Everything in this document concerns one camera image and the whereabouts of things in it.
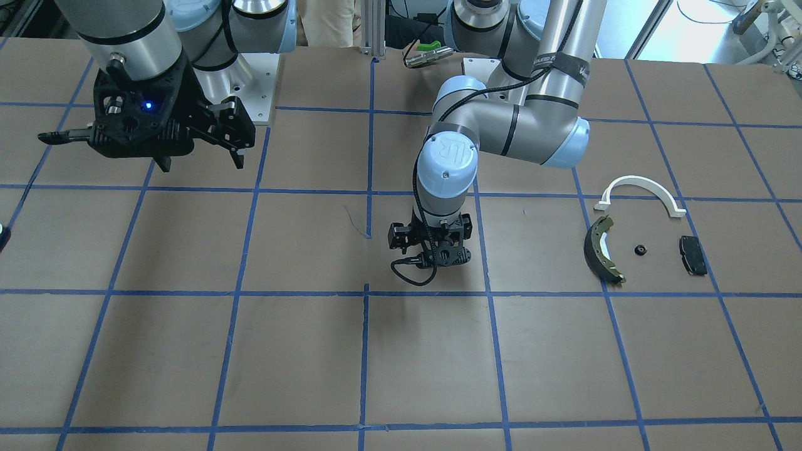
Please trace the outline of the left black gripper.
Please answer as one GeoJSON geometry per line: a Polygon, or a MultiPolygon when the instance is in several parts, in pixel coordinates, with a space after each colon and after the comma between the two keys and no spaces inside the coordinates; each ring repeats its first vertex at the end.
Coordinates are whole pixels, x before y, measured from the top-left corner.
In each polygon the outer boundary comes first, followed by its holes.
{"type": "Polygon", "coordinates": [[[464,241],[472,235],[472,218],[469,214],[459,215],[449,225],[432,227],[421,222],[418,213],[413,213],[410,225],[401,222],[390,223],[387,240],[390,249],[401,249],[403,253],[411,246],[420,244],[423,251],[410,257],[409,261],[419,269],[432,266],[435,255],[438,267],[449,267],[470,262],[472,254],[464,246],[464,241]]]}

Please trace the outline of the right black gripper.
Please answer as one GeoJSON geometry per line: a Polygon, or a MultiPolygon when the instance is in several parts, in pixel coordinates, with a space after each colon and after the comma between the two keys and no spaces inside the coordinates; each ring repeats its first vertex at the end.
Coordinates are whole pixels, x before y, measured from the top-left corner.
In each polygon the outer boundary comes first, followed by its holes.
{"type": "Polygon", "coordinates": [[[95,120],[91,128],[40,132],[46,145],[88,141],[108,158],[152,158],[164,172],[169,158],[186,156],[201,139],[225,148],[237,169],[244,151],[255,143],[256,128],[239,97],[211,105],[186,54],[161,75],[135,81],[128,62],[113,54],[98,72],[93,88],[95,120]]]}

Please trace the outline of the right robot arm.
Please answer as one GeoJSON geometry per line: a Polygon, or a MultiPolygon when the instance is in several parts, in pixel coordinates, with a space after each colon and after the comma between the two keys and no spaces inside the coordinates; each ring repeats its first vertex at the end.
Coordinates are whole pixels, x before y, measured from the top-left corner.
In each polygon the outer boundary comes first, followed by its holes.
{"type": "Polygon", "coordinates": [[[297,44],[293,1],[58,1],[98,64],[95,119],[43,132],[46,145],[84,141],[108,158],[150,158],[163,172],[196,140],[237,168],[255,145],[263,101],[246,54],[297,44]]]}

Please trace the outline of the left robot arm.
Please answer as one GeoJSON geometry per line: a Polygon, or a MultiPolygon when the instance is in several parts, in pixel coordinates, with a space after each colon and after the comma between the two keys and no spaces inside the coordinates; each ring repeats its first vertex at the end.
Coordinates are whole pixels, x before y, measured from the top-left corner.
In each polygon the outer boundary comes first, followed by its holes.
{"type": "Polygon", "coordinates": [[[445,81],[412,174],[415,205],[409,225],[393,223],[392,249],[421,246],[399,264],[419,269],[469,262],[472,234],[461,211],[487,152],[573,168],[589,143],[578,114],[590,75],[604,1],[552,1],[544,23],[535,1],[452,1],[445,37],[459,51],[495,57],[483,82],[470,75],[445,81]]]}

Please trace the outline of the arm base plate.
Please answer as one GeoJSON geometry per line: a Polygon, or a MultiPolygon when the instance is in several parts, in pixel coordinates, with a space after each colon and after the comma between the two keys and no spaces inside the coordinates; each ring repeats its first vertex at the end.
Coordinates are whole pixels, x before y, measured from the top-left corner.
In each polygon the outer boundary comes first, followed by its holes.
{"type": "MultiPolygon", "coordinates": [[[[498,88],[499,86],[512,86],[522,83],[507,74],[499,59],[482,59],[478,57],[465,57],[463,59],[463,73],[470,75],[484,83],[486,88],[498,88]]],[[[519,88],[507,91],[498,91],[489,94],[489,98],[498,100],[510,105],[523,106],[525,97],[529,93],[529,85],[519,86],[519,88]]]]}
{"type": "Polygon", "coordinates": [[[273,112],[280,54],[239,54],[232,64],[217,71],[195,69],[207,99],[218,105],[235,95],[255,125],[269,125],[273,112]]]}

